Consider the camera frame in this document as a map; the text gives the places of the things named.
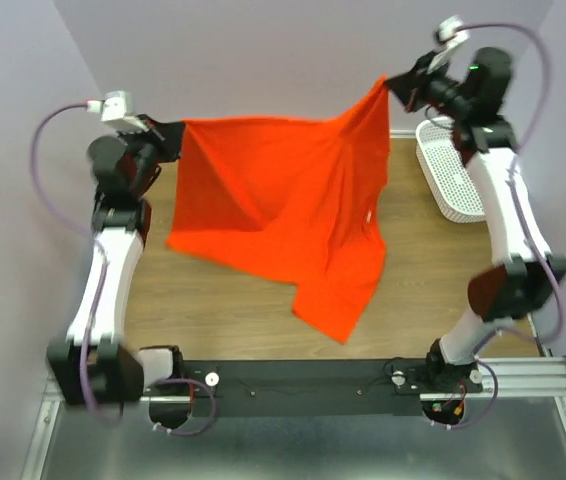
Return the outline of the orange t shirt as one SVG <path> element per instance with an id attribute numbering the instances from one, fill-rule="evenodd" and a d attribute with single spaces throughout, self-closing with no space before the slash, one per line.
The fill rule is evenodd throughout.
<path id="1" fill-rule="evenodd" d="M 187 120 L 169 247 L 293 285 L 292 312 L 347 342 L 385 264 L 389 120 L 382 81 L 332 119 Z"/>

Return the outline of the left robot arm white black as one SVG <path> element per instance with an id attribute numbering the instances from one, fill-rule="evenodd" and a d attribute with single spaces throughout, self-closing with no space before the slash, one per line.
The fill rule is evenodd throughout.
<path id="1" fill-rule="evenodd" d="M 141 363 L 124 341 L 134 271 L 146 246 L 152 208 L 145 195 L 165 163 L 181 156 L 185 124 L 138 118 L 137 131 L 101 136 L 87 149 L 96 183 L 90 272 L 64 338 L 48 344 L 46 360 L 64 400 L 93 410 L 137 402 Z"/>

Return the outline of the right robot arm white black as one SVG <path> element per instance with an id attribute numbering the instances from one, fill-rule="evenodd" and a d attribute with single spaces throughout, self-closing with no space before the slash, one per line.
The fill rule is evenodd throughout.
<path id="1" fill-rule="evenodd" d="M 510 55 L 479 49 L 462 82 L 448 68 L 447 52 L 430 51 L 386 82 L 406 111 L 432 106 L 451 119 L 452 144 L 479 194 L 491 242 L 492 266 L 470 280 L 462 317 L 404 372 L 429 392 L 468 383 L 476 355 L 498 332 L 541 309 L 566 276 L 566 258 L 551 251 L 536 224 L 513 163 L 518 142 L 500 113 L 512 79 Z"/>

